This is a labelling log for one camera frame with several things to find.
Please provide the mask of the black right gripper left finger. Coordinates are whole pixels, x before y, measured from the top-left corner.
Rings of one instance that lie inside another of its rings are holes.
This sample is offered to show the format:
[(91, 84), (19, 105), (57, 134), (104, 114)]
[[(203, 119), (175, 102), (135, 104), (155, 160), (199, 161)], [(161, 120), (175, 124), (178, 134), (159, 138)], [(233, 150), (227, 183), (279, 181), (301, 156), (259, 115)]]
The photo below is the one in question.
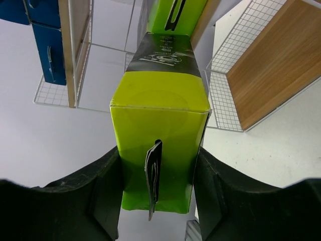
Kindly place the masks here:
[(1, 180), (1, 240), (116, 240), (123, 195), (120, 155), (44, 187)]

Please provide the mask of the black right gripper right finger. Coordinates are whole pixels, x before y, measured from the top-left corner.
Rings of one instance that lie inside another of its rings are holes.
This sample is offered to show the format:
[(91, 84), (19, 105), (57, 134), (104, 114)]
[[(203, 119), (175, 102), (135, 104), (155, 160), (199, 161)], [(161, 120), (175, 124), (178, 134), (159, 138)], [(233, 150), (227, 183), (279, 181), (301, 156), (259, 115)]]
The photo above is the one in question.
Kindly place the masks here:
[(320, 179), (278, 188), (200, 149), (194, 175), (203, 240), (320, 240)]

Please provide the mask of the green black Gillette Labs box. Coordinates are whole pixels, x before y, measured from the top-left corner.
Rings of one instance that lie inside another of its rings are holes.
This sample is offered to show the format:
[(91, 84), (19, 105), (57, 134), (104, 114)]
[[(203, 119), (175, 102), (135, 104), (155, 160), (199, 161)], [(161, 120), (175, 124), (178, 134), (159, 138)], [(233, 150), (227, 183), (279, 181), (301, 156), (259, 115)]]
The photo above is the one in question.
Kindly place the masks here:
[(186, 35), (146, 33), (110, 103), (126, 210), (186, 214), (211, 114)]
[(137, 45), (147, 32), (191, 37), (205, 0), (143, 1), (137, 27)]

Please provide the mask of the blue Harry's razor box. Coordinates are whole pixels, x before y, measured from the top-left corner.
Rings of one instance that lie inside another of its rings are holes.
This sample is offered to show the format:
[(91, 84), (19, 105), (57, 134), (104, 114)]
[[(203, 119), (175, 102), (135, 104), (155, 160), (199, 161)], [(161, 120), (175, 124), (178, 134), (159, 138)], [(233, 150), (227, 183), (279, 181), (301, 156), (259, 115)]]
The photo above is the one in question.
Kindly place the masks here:
[(67, 85), (61, 30), (39, 23), (33, 23), (32, 27), (45, 81)]

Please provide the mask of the blue white Harry's box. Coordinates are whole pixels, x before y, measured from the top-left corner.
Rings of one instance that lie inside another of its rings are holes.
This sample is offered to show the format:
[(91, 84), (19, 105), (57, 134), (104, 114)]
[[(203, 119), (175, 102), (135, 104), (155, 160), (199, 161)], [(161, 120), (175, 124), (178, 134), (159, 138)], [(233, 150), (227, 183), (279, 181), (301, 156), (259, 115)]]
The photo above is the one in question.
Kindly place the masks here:
[(1, 20), (23, 25), (39, 23), (55, 28), (61, 27), (59, 5), (56, 0), (3, 0), (1, 1)]

